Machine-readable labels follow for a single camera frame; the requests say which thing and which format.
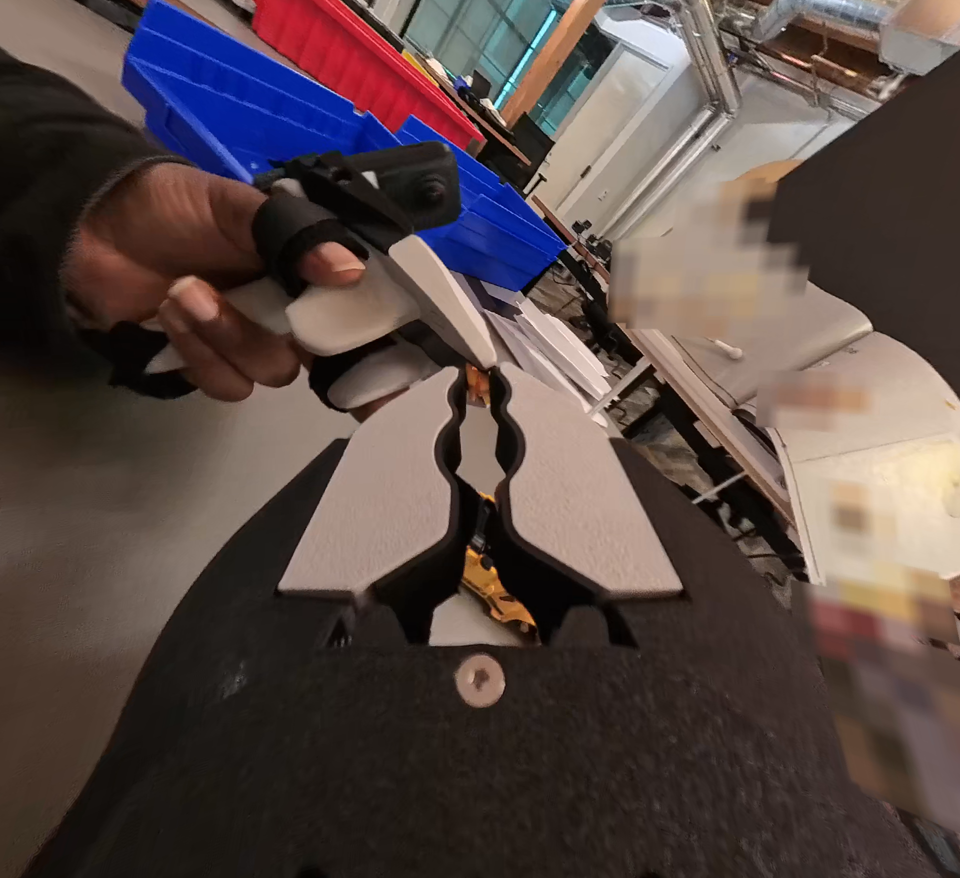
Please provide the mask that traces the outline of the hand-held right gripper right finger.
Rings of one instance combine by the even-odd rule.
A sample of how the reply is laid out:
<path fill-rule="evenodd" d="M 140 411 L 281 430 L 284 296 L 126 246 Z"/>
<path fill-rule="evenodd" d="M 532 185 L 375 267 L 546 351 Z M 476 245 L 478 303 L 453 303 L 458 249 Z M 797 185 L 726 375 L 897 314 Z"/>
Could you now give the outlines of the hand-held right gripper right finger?
<path fill-rule="evenodd" d="M 501 580 L 544 644 L 558 642 L 570 615 L 631 644 L 621 607 L 676 600 L 683 584 L 613 438 L 573 396 L 521 368 L 490 375 L 505 473 L 495 496 Z"/>

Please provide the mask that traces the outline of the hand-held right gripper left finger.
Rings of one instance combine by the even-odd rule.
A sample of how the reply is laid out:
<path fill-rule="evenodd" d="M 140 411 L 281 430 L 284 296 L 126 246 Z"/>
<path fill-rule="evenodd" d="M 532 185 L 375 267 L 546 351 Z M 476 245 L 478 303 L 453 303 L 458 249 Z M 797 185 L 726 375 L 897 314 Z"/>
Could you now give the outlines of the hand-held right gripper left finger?
<path fill-rule="evenodd" d="M 457 470 L 467 376 L 443 368 L 347 442 L 278 583 L 284 597 L 389 608 L 408 641 L 459 588 L 466 541 Z"/>

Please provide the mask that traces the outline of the red plastic bin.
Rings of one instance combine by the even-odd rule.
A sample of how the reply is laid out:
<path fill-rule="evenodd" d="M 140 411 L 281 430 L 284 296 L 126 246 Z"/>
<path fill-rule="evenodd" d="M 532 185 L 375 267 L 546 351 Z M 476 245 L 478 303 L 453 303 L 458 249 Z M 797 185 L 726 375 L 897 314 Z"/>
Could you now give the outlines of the red plastic bin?
<path fill-rule="evenodd" d="M 457 147 L 485 136 L 450 97 L 342 0 L 253 0 L 253 31 L 391 132 L 416 117 Z"/>

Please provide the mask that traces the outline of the person's left hand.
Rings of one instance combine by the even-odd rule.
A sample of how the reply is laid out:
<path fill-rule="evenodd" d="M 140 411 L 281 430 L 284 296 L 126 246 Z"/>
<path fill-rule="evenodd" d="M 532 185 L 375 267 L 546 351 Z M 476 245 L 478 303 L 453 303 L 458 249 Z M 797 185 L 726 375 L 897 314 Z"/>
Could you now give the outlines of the person's left hand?
<path fill-rule="evenodd" d="M 126 176 L 84 214 L 66 254 L 71 317 L 102 332 L 155 320 L 186 381 L 215 400 L 290 385 L 306 353 L 223 297 L 265 270 L 252 227 L 266 200 L 249 185 L 182 164 Z"/>

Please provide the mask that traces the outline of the silver ventilation duct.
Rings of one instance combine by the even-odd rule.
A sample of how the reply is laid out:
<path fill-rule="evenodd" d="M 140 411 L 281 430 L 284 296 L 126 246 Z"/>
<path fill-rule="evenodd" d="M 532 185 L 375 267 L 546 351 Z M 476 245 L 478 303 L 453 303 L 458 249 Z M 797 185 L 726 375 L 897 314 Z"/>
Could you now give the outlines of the silver ventilation duct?
<path fill-rule="evenodd" d="M 739 86 L 719 34 L 712 0 L 645 1 L 666 9 L 678 21 L 707 101 L 607 224 L 605 236 L 612 241 L 626 237 L 673 190 L 717 144 L 741 107 Z"/>
<path fill-rule="evenodd" d="M 771 40 L 797 19 L 805 19 L 847 36 L 877 41 L 881 26 L 904 0 L 773 0 L 755 18 L 747 36 Z"/>

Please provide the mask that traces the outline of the black computer monitor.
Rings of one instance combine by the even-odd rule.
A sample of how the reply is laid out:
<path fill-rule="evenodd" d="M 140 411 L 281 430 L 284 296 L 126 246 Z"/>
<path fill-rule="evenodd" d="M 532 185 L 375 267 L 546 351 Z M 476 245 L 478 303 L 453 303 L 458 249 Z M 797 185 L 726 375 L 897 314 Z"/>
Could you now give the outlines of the black computer monitor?
<path fill-rule="evenodd" d="M 523 112 L 511 127 L 515 147 L 528 159 L 531 169 L 539 166 L 555 145 L 555 140 L 531 117 Z"/>

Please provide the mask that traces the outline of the person's left forearm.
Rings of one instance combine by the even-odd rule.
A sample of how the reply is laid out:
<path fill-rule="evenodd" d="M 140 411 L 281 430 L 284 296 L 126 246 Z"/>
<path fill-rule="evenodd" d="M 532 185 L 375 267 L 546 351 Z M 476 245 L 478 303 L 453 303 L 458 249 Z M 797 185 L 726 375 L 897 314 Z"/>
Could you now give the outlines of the person's left forearm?
<path fill-rule="evenodd" d="M 2 370 L 85 378 L 104 359 L 78 332 L 62 266 L 85 213 L 125 177 L 186 162 L 61 75 L 1 52 Z"/>

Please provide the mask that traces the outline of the wooden beam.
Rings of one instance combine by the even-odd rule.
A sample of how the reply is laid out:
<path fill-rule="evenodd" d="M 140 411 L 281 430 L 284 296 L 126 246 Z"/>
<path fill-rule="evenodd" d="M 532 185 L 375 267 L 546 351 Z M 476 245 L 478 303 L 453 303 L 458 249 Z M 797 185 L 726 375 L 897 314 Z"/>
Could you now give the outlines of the wooden beam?
<path fill-rule="evenodd" d="M 535 107 L 558 70 L 606 0 L 571 0 L 555 30 L 532 61 L 530 68 L 500 113 L 513 128 L 524 113 Z"/>

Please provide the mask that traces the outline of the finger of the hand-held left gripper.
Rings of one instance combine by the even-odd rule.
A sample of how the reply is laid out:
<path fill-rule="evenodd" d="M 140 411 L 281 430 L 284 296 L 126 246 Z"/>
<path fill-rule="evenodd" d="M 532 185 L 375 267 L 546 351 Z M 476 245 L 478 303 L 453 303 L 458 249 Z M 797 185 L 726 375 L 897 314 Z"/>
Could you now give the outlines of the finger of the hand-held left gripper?
<path fill-rule="evenodd" d="M 421 237 L 393 243 L 389 262 L 392 279 L 413 297 L 422 323 L 475 368 L 496 366 L 498 353 L 484 314 Z"/>

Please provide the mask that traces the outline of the yellow lego car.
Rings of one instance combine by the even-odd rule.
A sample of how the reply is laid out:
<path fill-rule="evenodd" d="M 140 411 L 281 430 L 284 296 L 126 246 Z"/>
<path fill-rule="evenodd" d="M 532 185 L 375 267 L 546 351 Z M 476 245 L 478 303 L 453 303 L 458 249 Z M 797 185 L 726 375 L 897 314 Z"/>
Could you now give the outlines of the yellow lego car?
<path fill-rule="evenodd" d="M 495 564 L 490 533 L 498 517 L 494 498 L 479 492 L 474 525 L 466 541 L 462 587 L 474 597 L 492 622 L 519 637 L 521 643 L 539 643 L 539 632 L 529 610 L 504 587 Z"/>

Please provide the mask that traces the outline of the white paper scrap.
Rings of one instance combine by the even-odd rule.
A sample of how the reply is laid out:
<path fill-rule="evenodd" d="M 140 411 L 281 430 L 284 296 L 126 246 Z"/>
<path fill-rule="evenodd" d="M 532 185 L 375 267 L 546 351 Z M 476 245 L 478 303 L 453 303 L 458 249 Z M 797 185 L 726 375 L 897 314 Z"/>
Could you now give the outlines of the white paper scrap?
<path fill-rule="evenodd" d="M 503 361 L 569 395 L 586 412 L 609 392 L 606 369 L 563 321 L 520 292 L 473 277 L 467 284 L 498 340 Z"/>

